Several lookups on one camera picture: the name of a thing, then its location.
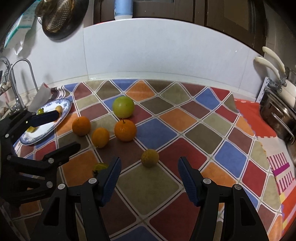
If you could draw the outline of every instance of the white handle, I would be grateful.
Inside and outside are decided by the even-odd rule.
[[[268,55],[270,55],[271,57],[273,57],[277,61],[278,65],[280,67],[280,70],[283,73],[286,72],[284,63],[282,62],[282,60],[279,58],[279,56],[273,50],[271,50],[270,48],[267,48],[265,46],[262,47],[262,50],[264,53],[267,53]]]
[[[277,76],[277,78],[280,80],[280,76],[279,76],[279,71],[276,67],[274,67],[274,65],[269,62],[267,59],[265,58],[262,58],[262,57],[255,57],[255,61],[262,64],[262,65],[265,65],[266,67],[269,67],[273,72],[274,74]]]

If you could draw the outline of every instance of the colorful diamond pattern tablecloth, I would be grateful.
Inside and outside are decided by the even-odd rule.
[[[127,95],[135,101],[130,118],[137,126],[131,142],[118,141],[112,113],[113,101]],[[265,151],[249,124],[238,113],[233,95],[226,90],[189,83],[160,80],[97,80],[55,88],[53,98],[72,101],[70,114],[45,139],[32,146],[18,143],[21,157],[41,160],[45,153],[77,141],[79,153],[58,171],[58,184],[80,185],[92,177],[93,166],[109,163],[119,156],[122,172],[111,201],[101,209],[108,234],[116,241],[189,240],[199,208],[188,199],[177,170],[180,156],[217,184],[241,184],[257,209],[268,233],[279,233],[274,226],[281,217],[281,205],[274,175]],[[86,116],[91,132],[78,137],[72,121]],[[91,135],[97,127],[110,132],[105,148],[96,149]],[[144,150],[155,149],[160,161],[151,169],[141,165]],[[29,239],[38,216],[46,204],[40,200],[4,208],[25,240]],[[86,240],[81,208],[76,206],[80,240]],[[223,204],[215,240],[219,240]]]

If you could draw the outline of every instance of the blue tile square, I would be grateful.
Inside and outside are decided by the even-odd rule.
[[[158,119],[152,119],[137,126],[136,137],[148,148],[158,149],[177,134]]]
[[[226,141],[216,153],[215,160],[235,177],[239,177],[247,161],[247,157],[234,145]]]
[[[115,101],[115,99],[117,99],[117,98],[120,97],[120,96],[124,96],[124,95],[118,95],[118,96],[112,97],[111,99],[105,100],[105,101],[104,101],[104,104],[105,104],[106,106],[108,106],[108,108],[109,108],[111,111],[113,111],[113,110],[112,110],[113,102]]]
[[[35,145],[36,145],[36,149],[40,148],[41,146],[44,146],[45,144],[47,144],[48,142],[50,142],[51,140],[53,140],[55,137],[55,133],[54,130],[49,133],[46,137],[44,137],[43,139],[41,139],[40,141],[38,141]]]
[[[78,83],[74,83],[74,84],[69,84],[69,85],[64,85],[64,88],[70,92],[73,92],[73,90],[75,89],[76,85]]]
[[[138,79],[119,79],[112,80],[122,91],[127,90],[133,83],[135,83]]]
[[[210,110],[215,109],[220,104],[210,89],[206,89],[198,95],[195,100],[208,107]]]
[[[145,227],[139,226],[129,233],[115,239],[114,241],[157,241]]]
[[[257,208],[259,200],[256,197],[254,197],[245,187],[243,187],[243,188],[244,188],[246,194],[248,195],[248,197],[250,198],[254,207]]]

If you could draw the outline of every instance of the stainless steel container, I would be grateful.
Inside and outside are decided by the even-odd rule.
[[[260,108],[263,120],[276,132],[280,139],[286,143],[294,143],[296,130],[296,113],[285,104],[270,88],[265,89],[266,97]]]

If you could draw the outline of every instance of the green apple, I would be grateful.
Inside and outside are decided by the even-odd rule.
[[[114,114],[120,119],[129,118],[135,109],[135,104],[130,97],[120,96],[112,105]]]

